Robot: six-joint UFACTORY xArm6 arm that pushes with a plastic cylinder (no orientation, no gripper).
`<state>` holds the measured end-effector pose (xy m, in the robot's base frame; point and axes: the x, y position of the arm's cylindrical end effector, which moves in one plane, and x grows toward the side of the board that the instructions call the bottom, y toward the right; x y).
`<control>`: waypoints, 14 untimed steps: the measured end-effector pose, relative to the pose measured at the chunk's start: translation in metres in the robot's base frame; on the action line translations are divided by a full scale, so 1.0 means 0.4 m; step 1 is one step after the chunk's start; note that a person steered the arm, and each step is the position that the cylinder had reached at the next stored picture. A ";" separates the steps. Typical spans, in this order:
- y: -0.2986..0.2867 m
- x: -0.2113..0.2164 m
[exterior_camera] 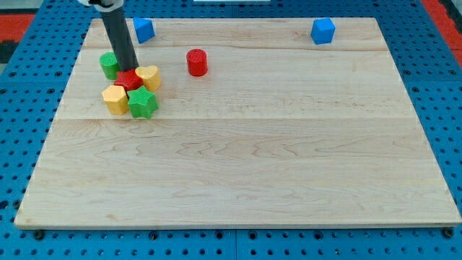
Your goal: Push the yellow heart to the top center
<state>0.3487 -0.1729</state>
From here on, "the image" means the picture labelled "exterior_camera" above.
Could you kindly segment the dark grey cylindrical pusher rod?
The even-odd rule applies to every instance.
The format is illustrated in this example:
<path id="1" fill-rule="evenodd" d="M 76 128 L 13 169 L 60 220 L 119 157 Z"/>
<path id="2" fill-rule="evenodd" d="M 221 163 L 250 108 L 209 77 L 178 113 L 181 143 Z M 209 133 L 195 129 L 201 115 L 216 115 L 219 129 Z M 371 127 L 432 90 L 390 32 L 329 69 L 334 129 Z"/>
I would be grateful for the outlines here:
<path id="1" fill-rule="evenodd" d="M 105 31 L 122 72 L 139 66 L 123 8 L 113 4 L 100 10 Z"/>

